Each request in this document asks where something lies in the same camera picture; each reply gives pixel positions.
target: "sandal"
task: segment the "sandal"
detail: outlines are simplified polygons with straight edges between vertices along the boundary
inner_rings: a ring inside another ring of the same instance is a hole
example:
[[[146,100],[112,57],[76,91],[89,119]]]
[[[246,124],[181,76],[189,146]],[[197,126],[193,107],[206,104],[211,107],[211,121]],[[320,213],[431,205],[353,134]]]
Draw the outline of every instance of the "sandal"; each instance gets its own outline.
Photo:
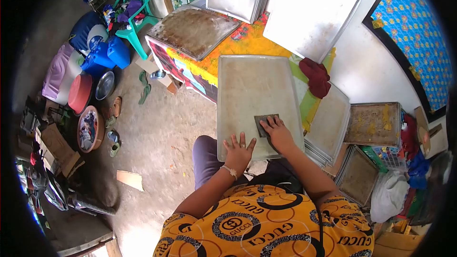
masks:
[[[121,145],[119,143],[114,143],[114,145],[111,147],[111,150],[110,150],[110,156],[111,157],[114,157],[116,156],[117,154],[117,151],[119,151],[119,149],[121,148]]]
[[[111,130],[110,132],[108,132],[107,136],[108,136],[109,140],[111,140],[115,143],[119,141],[119,134],[117,134],[117,132],[114,130]]]
[[[114,122],[116,122],[116,117],[114,115],[112,115],[110,118],[108,118],[105,122],[105,128],[110,128],[111,125],[114,124]]]
[[[151,92],[151,85],[150,84],[147,84],[145,87],[144,87],[144,90],[141,92],[141,98],[140,100],[138,101],[138,104],[144,104],[144,101],[146,100],[146,98],[148,97],[148,94]]]
[[[148,81],[146,80],[147,73],[145,70],[142,70],[140,72],[140,76],[138,77],[140,79],[141,84],[145,87],[148,84]]]
[[[114,107],[114,116],[115,117],[118,117],[119,114],[121,114],[121,97],[118,96],[115,100],[114,100],[114,104],[113,104],[113,107]]]

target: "rusty baking tray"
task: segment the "rusty baking tray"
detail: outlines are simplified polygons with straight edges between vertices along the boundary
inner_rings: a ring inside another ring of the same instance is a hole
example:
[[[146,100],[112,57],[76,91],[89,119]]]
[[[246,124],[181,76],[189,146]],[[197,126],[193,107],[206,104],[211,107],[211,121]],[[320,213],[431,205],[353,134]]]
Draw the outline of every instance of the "rusty baking tray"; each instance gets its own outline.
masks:
[[[379,170],[357,146],[348,158],[338,186],[341,193],[363,207],[371,196]]]
[[[344,142],[398,147],[402,123],[400,112],[398,102],[352,104]]]
[[[193,60],[203,60],[238,28],[240,22],[213,11],[182,5],[157,22],[147,34]]]

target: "green crate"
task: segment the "green crate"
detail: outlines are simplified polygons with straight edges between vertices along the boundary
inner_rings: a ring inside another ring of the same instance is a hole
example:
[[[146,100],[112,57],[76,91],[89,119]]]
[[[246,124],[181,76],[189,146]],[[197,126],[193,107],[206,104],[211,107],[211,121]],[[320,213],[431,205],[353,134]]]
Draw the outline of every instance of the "green crate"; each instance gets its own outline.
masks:
[[[367,155],[370,160],[376,164],[378,167],[379,171],[381,173],[387,173],[388,169],[384,165],[384,163],[381,161],[381,159],[376,155],[376,153],[373,151],[373,148],[371,146],[362,146],[359,145],[360,150],[362,150],[365,155]]]

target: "pile of clothes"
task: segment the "pile of clothes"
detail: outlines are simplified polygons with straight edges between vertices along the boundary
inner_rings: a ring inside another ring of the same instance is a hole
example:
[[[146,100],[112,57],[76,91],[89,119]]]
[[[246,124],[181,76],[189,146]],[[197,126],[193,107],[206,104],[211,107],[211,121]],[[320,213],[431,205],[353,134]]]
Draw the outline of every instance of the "pile of clothes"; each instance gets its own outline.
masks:
[[[95,129],[97,129],[97,114],[90,110],[81,120],[79,125],[79,143],[83,150],[88,150],[95,141]]]
[[[114,35],[118,30],[132,29],[130,26],[129,18],[135,14],[142,6],[141,0],[127,0],[126,2],[119,2],[116,6],[106,4],[103,8],[103,16],[108,26],[108,33],[110,36]],[[143,22],[145,15],[138,13],[134,21],[136,25]]]

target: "bracelet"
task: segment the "bracelet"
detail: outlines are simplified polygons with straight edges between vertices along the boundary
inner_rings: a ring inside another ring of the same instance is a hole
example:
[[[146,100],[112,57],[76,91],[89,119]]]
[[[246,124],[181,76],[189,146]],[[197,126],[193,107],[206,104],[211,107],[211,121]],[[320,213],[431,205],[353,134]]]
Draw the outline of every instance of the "bracelet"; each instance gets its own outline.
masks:
[[[230,168],[227,167],[226,165],[222,165],[221,168],[227,169],[227,170],[230,172],[230,174],[231,174],[232,176],[235,177],[235,180],[236,180],[236,181],[238,180],[238,177],[236,176],[236,170],[230,169]]]

